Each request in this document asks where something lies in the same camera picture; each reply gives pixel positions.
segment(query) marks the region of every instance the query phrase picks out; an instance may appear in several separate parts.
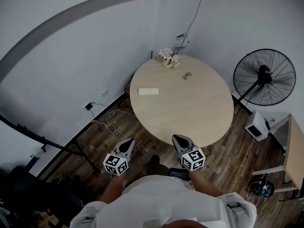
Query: flower vase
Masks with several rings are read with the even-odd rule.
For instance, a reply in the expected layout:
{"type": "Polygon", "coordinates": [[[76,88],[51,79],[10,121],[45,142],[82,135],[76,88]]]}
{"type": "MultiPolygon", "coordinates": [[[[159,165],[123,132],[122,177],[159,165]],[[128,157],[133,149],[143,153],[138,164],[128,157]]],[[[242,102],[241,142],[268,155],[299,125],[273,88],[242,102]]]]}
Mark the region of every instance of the flower vase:
{"type": "Polygon", "coordinates": [[[168,64],[168,62],[165,59],[162,61],[162,66],[166,68],[174,68],[175,65],[176,65],[175,62],[171,62],[170,64],[168,64]]]}

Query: shirt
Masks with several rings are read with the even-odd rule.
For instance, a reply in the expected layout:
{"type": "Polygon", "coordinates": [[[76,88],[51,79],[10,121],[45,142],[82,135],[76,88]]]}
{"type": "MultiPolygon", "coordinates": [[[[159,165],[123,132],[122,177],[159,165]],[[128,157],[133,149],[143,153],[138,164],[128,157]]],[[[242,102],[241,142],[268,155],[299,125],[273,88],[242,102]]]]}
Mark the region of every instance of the shirt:
{"type": "Polygon", "coordinates": [[[87,204],[71,221],[71,228],[160,228],[176,220],[191,219],[208,228],[252,228],[256,207],[236,193],[212,197],[194,191],[175,177],[146,176],[127,187],[110,204],[87,204]],[[236,214],[227,206],[233,195],[241,205],[236,214]]]}

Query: tabletop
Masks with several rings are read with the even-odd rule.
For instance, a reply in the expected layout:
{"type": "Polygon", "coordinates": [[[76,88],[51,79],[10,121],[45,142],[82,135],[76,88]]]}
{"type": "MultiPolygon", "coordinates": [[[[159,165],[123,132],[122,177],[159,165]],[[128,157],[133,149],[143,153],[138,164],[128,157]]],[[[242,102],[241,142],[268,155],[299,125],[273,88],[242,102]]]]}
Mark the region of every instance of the tabletop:
{"type": "Polygon", "coordinates": [[[304,134],[292,115],[289,119],[284,169],[295,186],[301,189],[304,178],[304,134]]]}
{"type": "Polygon", "coordinates": [[[156,138],[172,145],[172,135],[191,138],[198,147],[219,140],[233,118],[230,90],[208,65],[180,56],[180,65],[164,68],[157,59],[134,74],[130,99],[140,123],[156,138]],[[183,78],[186,72],[192,75],[183,78]],[[159,88],[159,95],[138,95],[139,88],[159,88]]]}

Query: black shoe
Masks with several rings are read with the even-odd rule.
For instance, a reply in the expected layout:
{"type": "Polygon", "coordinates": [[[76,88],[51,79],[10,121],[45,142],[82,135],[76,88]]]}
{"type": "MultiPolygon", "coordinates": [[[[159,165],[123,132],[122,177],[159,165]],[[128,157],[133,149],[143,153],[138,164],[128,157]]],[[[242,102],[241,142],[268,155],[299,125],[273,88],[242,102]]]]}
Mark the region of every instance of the black shoe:
{"type": "Polygon", "coordinates": [[[157,154],[155,154],[155,155],[152,156],[152,158],[150,159],[149,162],[157,162],[157,163],[159,163],[160,161],[161,161],[160,157],[157,154]]]}

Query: eyeglasses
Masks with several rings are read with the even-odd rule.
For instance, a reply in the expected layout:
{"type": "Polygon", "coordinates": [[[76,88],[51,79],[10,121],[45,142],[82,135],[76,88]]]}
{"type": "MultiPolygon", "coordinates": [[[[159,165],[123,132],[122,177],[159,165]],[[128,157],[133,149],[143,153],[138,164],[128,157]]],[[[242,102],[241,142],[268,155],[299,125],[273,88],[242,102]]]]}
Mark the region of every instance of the eyeglasses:
{"type": "Polygon", "coordinates": [[[184,74],[182,77],[183,79],[187,79],[191,75],[192,75],[191,72],[186,72],[186,74],[184,74]]]}

